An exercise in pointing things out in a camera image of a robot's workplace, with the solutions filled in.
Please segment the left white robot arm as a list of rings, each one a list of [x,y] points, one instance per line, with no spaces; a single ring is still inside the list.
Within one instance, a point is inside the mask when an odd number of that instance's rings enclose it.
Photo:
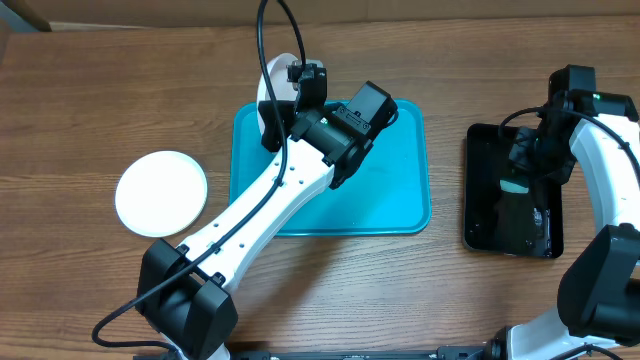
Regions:
[[[229,358],[224,343],[238,322],[232,294],[251,263],[306,203],[354,175],[397,111],[372,82],[347,103],[326,99],[321,65],[269,63],[256,105],[274,159],[209,225],[144,253],[135,308],[163,335],[166,358]]]

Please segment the white plate top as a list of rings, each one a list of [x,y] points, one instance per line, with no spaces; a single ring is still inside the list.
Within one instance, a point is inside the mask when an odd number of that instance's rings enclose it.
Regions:
[[[205,172],[192,157],[157,151],[125,170],[116,186],[114,206],[127,229],[161,238],[189,227],[200,216],[207,197]]]

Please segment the white plate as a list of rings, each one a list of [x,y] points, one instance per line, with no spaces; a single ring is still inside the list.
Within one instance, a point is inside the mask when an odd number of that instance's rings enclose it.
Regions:
[[[267,64],[267,72],[271,79],[271,84],[277,100],[293,101],[296,99],[297,91],[294,85],[288,81],[287,66],[298,61],[298,58],[291,53],[282,53],[271,59]],[[262,101],[269,101],[270,95],[266,87],[264,76],[260,77],[256,95],[256,105]]]
[[[114,206],[127,229],[161,238],[189,227],[200,216],[207,197],[205,172],[192,157],[157,151],[125,170],[116,186]]]

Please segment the green scouring sponge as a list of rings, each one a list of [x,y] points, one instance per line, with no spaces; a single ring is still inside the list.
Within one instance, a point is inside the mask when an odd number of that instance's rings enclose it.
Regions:
[[[529,186],[527,183],[501,179],[499,184],[503,192],[512,194],[527,194],[529,192]]]

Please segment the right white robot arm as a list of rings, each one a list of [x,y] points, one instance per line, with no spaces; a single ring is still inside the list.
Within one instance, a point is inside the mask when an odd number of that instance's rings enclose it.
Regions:
[[[466,138],[464,242],[555,258],[563,241],[561,187],[583,171],[595,234],[563,275],[555,304],[500,330],[486,359],[574,359],[639,342],[639,116],[626,95],[555,93],[539,125],[476,124]]]

